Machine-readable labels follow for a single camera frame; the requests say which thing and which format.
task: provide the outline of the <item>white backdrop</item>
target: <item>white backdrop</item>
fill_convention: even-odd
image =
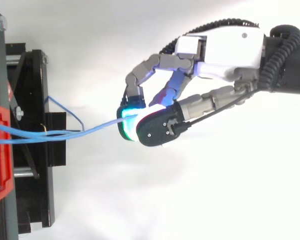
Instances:
[[[50,95],[86,127],[114,119],[125,75],[196,26],[300,28],[300,0],[0,0],[0,12],[7,42],[49,56]],[[168,77],[145,84],[148,100]],[[182,97],[224,84],[195,79]],[[20,239],[300,240],[300,96],[260,93],[165,147],[124,141],[116,126],[70,140],[54,192],[55,224]]]

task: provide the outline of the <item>bolt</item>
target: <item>bolt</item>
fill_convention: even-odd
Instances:
[[[6,31],[8,29],[8,21],[4,16],[0,16],[0,31]]]
[[[47,55],[44,55],[42,61],[44,64],[49,64],[49,57]]]
[[[18,121],[20,121],[22,119],[22,117],[24,116],[24,112],[22,111],[22,109],[19,106],[17,106],[15,108],[15,116]]]

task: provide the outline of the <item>coiled cable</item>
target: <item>coiled cable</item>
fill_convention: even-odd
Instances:
[[[258,81],[258,89],[273,91],[277,86],[278,74],[287,58],[300,45],[300,30],[291,25],[279,25],[270,31],[271,37],[285,38],[282,45],[264,64]]]
[[[204,24],[202,26],[199,26],[189,32],[187,32],[184,35],[187,34],[193,34],[193,33],[200,33],[200,32],[204,32],[204,31],[208,31],[211,29],[216,29],[218,27],[224,27],[224,26],[245,26],[245,27],[259,27],[259,24],[255,24],[251,21],[248,20],[241,20],[241,19],[235,19],[235,18],[228,18],[228,19],[223,19],[223,20],[218,20],[218,21],[213,21],[211,23],[208,24]],[[170,42],[167,46],[165,46],[161,51],[160,54],[173,54],[175,51],[175,46],[176,43],[178,41],[178,37],[173,40],[172,42]]]

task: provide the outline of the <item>robotic hand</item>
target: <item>robotic hand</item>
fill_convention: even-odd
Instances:
[[[144,110],[141,84],[156,69],[173,74]],[[232,85],[177,101],[196,76]],[[281,25],[266,37],[257,24],[246,20],[215,21],[175,39],[137,65],[126,76],[126,84],[117,118],[138,116],[118,124],[121,136],[158,146],[259,91],[300,94],[300,30]]]

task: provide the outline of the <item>blue wire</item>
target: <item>blue wire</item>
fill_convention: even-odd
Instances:
[[[19,130],[19,129],[15,129],[9,126],[4,126],[4,125],[0,125],[0,130],[5,131],[7,133],[10,133],[12,135],[15,136],[20,136],[23,138],[36,138],[39,136],[48,136],[48,135],[65,135],[65,134],[72,134],[73,131],[69,131],[69,130],[53,130],[53,131],[47,131],[47,132],[33,132],[33,131],[24,131],[24,130]]]
[[[129,116],[129,117],[126,117],[126,118],[119,118],[119,119],[115,119],[115,120],[112,120],[112,121],[109,121],[109,122],[106,122],[104,124],[101,124],[99,126],[96,126],[92,129],[89,129],[89,130],[86,130],[86,131],[81,131],[81,132],[76,132],[76,133],[68,133],[66,135],[63,135],[63,136],[38,136],[37,138],[33,138],[33,139],[13,139],[13,140],[0,140],[0,144],[32,144],[32,143],[43,143],[43,142],[46,142],[46,141],[64,141],[64,140],[69,140],[69,139],[74,139],[74,138],[79,138],[79,137],[82,137],[82,136],[85,136],[87,134],[91,134],[93,132],[96,132],[102,128],[105,128],[105,127],[108,127],[110,125],[113,125],[113,124],[117,124],[117,123],[120,123],[120,122],[123,122],[125,120],[129,120],[129,119],[132,119],[132,118],[135,118],[137,115],[133,115],[133,116]]]
[[[54,98],[52,98],[51,96],[47,96],[44,103],[47,103],[48,100],[51,100],[52,102],[54,102],[57,106],[61,107],[63,110],[67,111],[69,114],[71,114],[73,117],[76,118],[77,121],[80,122],[80,124],[82,125],[82,130],[85,131],[84,128],[84,123],[70,110],[68,110],[66,107],[64,107],[62,104],[58,103]]]

